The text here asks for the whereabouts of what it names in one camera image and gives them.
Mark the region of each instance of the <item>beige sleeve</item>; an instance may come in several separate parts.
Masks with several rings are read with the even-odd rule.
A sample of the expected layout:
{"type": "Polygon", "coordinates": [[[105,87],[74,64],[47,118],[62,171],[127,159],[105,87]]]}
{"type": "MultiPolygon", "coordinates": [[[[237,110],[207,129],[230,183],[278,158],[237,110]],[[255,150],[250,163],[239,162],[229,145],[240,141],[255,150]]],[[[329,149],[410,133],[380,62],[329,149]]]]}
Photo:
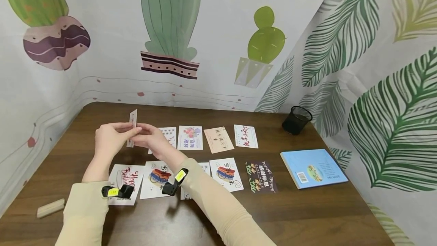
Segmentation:
{"type": "Polygon", "coordinates": [[[73,184],[64,209],[64,226],[55,246],[101,246],[108,198],[101,189],[110,182],[73,184]]]}
{"type": "Polygon", "coordinates": [[[196,201],[226,246],[274,246],[239,201],[205,174],[194,159],[186,159],[180,168],[188,169],[182,187],[196,201]]]}

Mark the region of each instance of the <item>dark card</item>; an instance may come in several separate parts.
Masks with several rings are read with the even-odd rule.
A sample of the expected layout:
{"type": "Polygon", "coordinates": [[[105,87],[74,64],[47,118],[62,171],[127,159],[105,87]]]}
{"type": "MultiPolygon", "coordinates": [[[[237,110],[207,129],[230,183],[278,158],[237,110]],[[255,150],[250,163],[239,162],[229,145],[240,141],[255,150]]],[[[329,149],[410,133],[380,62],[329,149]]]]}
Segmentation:
{"type": "Polygon", "coordinates": [[[247,162],[246,171],[250,190],[257,192],[277,192],[276,183],[273,179],[273,173],[266,162],[247,162]]]}

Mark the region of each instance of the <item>wooden block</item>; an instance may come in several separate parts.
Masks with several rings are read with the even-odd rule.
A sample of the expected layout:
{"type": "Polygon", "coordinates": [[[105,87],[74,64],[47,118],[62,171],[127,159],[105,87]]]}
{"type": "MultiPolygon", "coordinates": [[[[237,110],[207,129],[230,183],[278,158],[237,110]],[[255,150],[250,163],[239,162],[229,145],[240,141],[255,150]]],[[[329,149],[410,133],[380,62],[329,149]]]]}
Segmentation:
{"type": "Polygon", "coordinates": [[[64,209],[65,199],[60,199],[48,205],[41,206],[36,212],[37,218],[43,218],[57,211],[64,209]]]}

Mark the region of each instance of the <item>fabric backdrop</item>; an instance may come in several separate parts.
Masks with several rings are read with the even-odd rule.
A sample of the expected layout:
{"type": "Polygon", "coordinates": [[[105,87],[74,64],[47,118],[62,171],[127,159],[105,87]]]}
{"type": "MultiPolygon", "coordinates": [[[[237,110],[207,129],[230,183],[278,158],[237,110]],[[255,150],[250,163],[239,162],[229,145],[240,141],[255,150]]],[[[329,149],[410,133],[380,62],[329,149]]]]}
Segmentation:
{"type": "Polygon", "coordinates": [[[437,241],[437,0],[65,2],[0,0],[0,211],[87,103],[300,105],[396,245],[437,241]]]}
{"type": "Polygon", "coordinates": [[[253,111],[322,1],[0,0],[0,215],[87,103],[253,111]]]}

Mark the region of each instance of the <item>white card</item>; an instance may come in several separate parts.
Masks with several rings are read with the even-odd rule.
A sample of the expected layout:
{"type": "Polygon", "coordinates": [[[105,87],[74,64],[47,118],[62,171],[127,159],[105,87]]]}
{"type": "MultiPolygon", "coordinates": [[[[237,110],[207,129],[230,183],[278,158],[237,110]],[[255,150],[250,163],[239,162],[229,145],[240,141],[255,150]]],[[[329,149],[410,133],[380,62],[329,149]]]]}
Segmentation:
{"type": "Polygon", "coordinates": [[[174,175],[166,163],[163,161],[146,162],[139,199],[169,197],[162,192],[166,182],[174,183],[174,175]]]}
{"type": "MultiPolygon", "coordinates": [[[[134,128],[136,127],[136,115],[137,115],[137,111],[138,109],[130,112],[130,116],[129,116],[129,122],[133,123],[134,128]]],[[[132,140],[128,140],[126,143],[127,147],[134,147],[134,142],[132,140]]]]}
{"type": "Polygon", "coordinates": [[[246,125],[234,125],[235,145],[240,147],[258,148],[255,128],[246,125]]]}
{"type": "Polygon", "coordinates": [[[202,127],[179,125],[179,150],[203,150],[202,127]]]}
{"type": "Polygon", "coordinates": [[[116,164],[109,175],[111,186],[120,189],[123,185],[134,186],[134,192],[130,199],[122,199],[119,197],[110,197],[108,205],[134,205],[138,195],[139,186],[143,180],[144,166],[129,166],[116,164]]]}
{"type": "MultiPolygon", "coordinates": [[[[199,165],[202,167],[203,171],[208,175],[211,175],[211,170],[209,169],[209,162],[199,162],[199,165]]],[[[181,200],[192,200],[193,198],[190,196],[188,192],[186,192],[183,188],[181,188],[181,200]]]]}
{"type": "Polygon", "coordinates": [[[209,164],[212,178],[228,191],[233,192],[244,189],[234,158],[212,160],[209,161],[209,164]]]}
{"type": "Polygon", "coordinates": [[[159,128],[159,130],[161,130],[161,132],[164,134],[170,145],[176,148],[176,127],[159,128]]]}

